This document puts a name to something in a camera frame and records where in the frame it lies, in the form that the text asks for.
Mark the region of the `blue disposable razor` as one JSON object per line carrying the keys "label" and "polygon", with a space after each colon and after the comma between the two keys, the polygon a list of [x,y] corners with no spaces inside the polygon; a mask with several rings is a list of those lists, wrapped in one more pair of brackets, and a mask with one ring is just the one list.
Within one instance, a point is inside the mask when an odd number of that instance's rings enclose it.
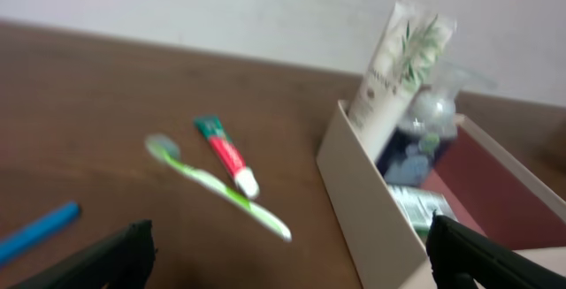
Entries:
{"label": "blue disposable razor", "polygon": [[1,266],[65,229],[80,216],[80,205],[68,202],[1,239]]}

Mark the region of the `green white toothbrush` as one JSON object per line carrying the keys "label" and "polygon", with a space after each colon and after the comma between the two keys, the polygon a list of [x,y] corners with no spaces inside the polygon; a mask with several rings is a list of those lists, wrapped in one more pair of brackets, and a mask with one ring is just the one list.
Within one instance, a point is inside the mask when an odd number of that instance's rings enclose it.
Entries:
{"label": "green white toothbrush", "polygon": [[287,225],[269,210],[237,193],[209,172],[184,164],[180,160],[178,145],[169,137],[157,133],[145,139],[145,147],[161,164],[172,168],[186,179],[193,180],[200,186],[232,203],[260,225],[280,237],[285,242],[292,241],[292,233]]}

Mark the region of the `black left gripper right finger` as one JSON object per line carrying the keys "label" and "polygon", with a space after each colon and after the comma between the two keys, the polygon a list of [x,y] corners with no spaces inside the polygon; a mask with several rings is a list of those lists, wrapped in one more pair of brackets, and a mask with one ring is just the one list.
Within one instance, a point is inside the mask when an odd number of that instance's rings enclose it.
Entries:
{"label": "black left gripper right finger", "polygon": [[438,289],[565,289],[565,277],[436,215],[425,242]]}

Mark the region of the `red green toothpaste tube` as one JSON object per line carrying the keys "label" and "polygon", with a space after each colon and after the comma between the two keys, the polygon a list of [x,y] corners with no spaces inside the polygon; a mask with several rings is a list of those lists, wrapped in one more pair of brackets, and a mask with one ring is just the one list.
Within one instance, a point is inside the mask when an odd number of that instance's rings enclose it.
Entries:
{"label": "red green toothpaste tube", "polygon": [[214,152],[225,166],[234,184],[249,199],[260,195],[260,188],[253,171],[244,161],[240,151],[234,146],[225,128],[216,116],[194,119],[194,125],[209,142]]}

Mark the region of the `white cream tube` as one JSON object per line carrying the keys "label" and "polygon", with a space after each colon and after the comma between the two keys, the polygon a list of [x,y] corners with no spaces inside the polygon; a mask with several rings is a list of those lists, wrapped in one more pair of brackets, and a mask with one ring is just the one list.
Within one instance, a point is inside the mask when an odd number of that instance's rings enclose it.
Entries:
{"label": "white cream tube", "polygon": [[349,123],[372,161],[382,154],[456,28],[455,19],[421,4],[395,2],[348,108]]}

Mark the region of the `green white soap packet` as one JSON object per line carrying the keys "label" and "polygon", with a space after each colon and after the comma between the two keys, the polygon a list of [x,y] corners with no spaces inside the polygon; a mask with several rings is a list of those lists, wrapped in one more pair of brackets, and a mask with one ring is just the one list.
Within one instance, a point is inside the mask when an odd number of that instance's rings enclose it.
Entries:
{"label": "green white soap packet", "polygon": [[391,186],[387,189],[401,213],[421,239],[426,239],[435,215],[457,220],[455,213],[442,194],[411,186]]}

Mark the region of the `white box, pink inside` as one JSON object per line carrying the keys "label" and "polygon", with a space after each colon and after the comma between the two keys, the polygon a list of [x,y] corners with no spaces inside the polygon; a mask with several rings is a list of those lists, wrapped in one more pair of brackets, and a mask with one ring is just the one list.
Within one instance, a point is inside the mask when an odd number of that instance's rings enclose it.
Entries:
{"label": "white box, pink inside", "polygon": [[[317,166],[365,288],[433,288],[424,242],[387,190],[339,101]],[[443,194],[457,220],[560,275],[565,201],[470,118],[424,188]]]}

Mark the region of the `dark blue clear bottle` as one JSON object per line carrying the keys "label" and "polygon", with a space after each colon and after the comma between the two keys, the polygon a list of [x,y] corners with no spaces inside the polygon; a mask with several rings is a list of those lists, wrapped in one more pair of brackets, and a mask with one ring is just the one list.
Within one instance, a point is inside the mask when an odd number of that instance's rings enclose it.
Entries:
{"label": "dark blue clear bottle", "polygon": [[457,138],[455,99],[473,87],[495,88],[496,82],[447,61],[437,64],[399,121],[377,168],[388,185],[420,186]]}

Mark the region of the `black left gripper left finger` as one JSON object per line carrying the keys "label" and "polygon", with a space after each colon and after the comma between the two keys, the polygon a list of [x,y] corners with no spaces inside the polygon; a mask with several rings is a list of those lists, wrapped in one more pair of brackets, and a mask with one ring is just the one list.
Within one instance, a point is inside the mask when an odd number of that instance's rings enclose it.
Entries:
{"label": "black left gripper left finger", "polygon": [[143,219],[25,279],[16,289],[144,289],[156,260],[152,222]]}

